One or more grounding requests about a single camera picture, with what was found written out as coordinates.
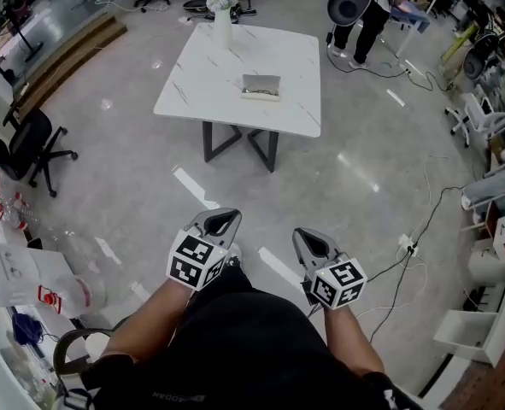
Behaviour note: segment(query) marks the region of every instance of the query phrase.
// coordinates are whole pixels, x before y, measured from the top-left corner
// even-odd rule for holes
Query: power strip
[[[411,254],[411,256],[416,256],[417,255],[417,250],[419,249],[416,247],[414,249],[414,242],[408,238],[406,234],[402,234],[400,238],[398,239],[398,245],[400,246],[400,249],[404,249],[405,251],[408,252],[408,250],[411,248],[414,250],[414,252]]]

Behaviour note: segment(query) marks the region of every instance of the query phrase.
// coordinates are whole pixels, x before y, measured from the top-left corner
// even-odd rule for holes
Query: wooden platform
[[[125,32],[126,26],[106,13],[86,22],[27,75],[30,86],[18,101],[20,116],[40,108],[78,68]]]

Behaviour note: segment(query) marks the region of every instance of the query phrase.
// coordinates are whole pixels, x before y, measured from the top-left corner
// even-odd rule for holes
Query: shoe
[[[368,68],[368,65],[364,62],[363,64],[359,64],[357,61],[349,61],[349,67],[351,67],[353,70],[366,70]]]
[[[243,269],[243,251],[235,242],[229,247],[229,258],[226,260],[226,267],[240,267]]]
[[[338,58],[346,58],[347,57],[344,54],[343,49],[340,49],[339,47],[336,47],[335,45],[333,45],[330,49],[331,49],[332,54]]]

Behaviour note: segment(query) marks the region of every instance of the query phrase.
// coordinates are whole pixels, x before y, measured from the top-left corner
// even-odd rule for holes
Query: blue cloth
[[[404,12],[393,7],[390,10],[390,16],[405,24],[414,24],[419,21],[418,31],[420,33],[423,33],[429,27],[431,22],[425,11],[417,9],[411,2],[403,2],[401,6],[405,6],[410,12]]]

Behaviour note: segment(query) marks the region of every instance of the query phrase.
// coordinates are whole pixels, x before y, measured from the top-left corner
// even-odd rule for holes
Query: gray floor
[[[292,300],[304,311],[308,311],[304,297],[261,259],[261,248],[301,274],[291,233],[306,226],[332,235],[373,275],[395,262],[400,235],[409,235],[430,211],[423,173],[428,155],[448,157],[428,158],[433,203],[444,186],[473,180],[474,153],[463,149],[460,138],[449,135],[443,106],[450,100],[441,91],[421,90],[405,76],[381,79],[363,72],[343,74],[332,67],[322,45],[331,29],[326,0],[255,0],[258,15],[242,19],[244,24],[319,38],[322,135],[316,139],[281,135],[273,174],[244,140],[205,164],[200,123],[153,114],[194,26],[179,22],[186,16],[181,8],[186,0],[171,1],[163,13],[116,9],[129,33],[83,66],[44,105],[56,124],[68,128],[62,145],[78,151],[79,159],[53,162],[51,174],[59,196],[50,199],[40,180],[36,207],[46,218],[65,220],[73,229],[108,242],[121,261],[120,266],[111,263],[114,274],[125,281],[155,290],[165,280],[167,252],[177,230],[205,209],[174,177],[176,167],[204,188],[206,200],[243,212],[238,242],[253,284]],[[118,3],[132,6],[132,0]],[[451,44],[451,27],[449,20],[433,20],[405,57],[420,71],[435,73],[438,58]],[[357,33],[358,28],[349,41],[351,52]],[[384,38],[397,44],[404,34],[392,25]],[[384,63],[394,63],[395,58],[381,42],[375,44],[370,60],[377,71],[396,72]],[[339,61],[346,67],[343,59]],[[428,85],[418,75],[414,80]],[[227,129],[214,129],[216,138],[227,134]],[[465,297],[456,277],[467,281],[463,269],[468,239],[459,235],[465,219],[459,197],[458,191],[446,195],[421,239],[420,254],[428,271],[425,290],[413,304],[394,311],[373,342],[393,380],[413,392],[425,385],[442,359],[432,344],[440,320]],[[353,311],[390,306],[400,269],[368,285]],[[408,271],[396,304],[411,302],[425,277],[422,266]],[[120,298],[129,293],[121,305],[112,298],[103,311],[111,323],[140,304],[130,290],[123,290]],[[360,318],[368,336],[386,313],[381,309]],[[313,322],[324,335],[321,316],[318,313]]]

